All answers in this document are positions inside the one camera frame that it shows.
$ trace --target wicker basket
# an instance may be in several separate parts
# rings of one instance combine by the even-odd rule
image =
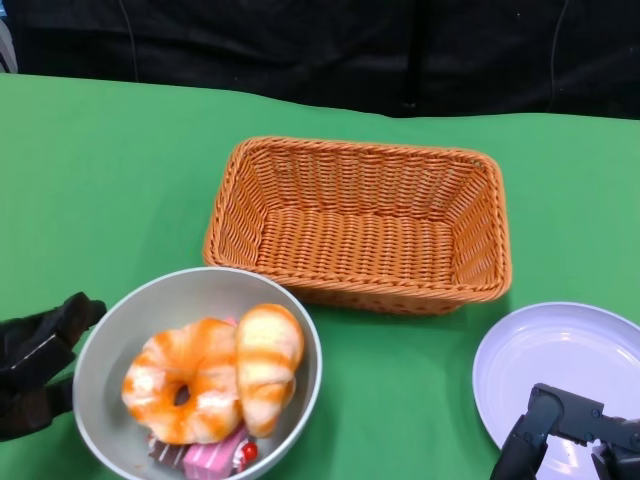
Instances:
[[[467,150],[249,139],[227,165],[204,258],[311,303],[451,312],[510,286],[502,176]]]

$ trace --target green table surface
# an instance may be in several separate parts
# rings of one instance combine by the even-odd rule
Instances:
[[[488,478],[498,449],[471,387],[487,330],[554,300],[640,320],[640,123],[389,119],[226,91],[17,75],[0,75],[0,318],[80,290],[111,306],[159,275],[202,265],[230,151],[271,134],[488,153],[506,183],[514,281],[501,300],[443,318],[309,307],[322,389],[308,428],[267,478]],[[115,475],[66,415],[3,443],[0,478]]]

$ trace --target black curtain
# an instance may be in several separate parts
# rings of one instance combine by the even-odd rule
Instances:
[[[640,118],[640,2],[568,0],[553,111]],[[4,0],[24,73],[132,81],[119,0]],[[390,116],[540,112],[565,0],[122,0],[140,81]]]

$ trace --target orange glazed donut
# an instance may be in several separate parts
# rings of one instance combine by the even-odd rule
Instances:
[[[224,440],[242,418],[235,332],[229,322],[204,318],[147,341],[122,386],[133,418],[168,444]],[[177,405],[184,387],[189,398]]]

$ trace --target donut hole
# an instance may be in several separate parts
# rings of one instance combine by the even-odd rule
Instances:
[[[189,393],[189,386],[183,385],[176,392],[176,398],[173,400],[173,404],[176,407],[179,407],[180,405],[184,405],[189,401],[190,397],[191,397],[191,394]]]

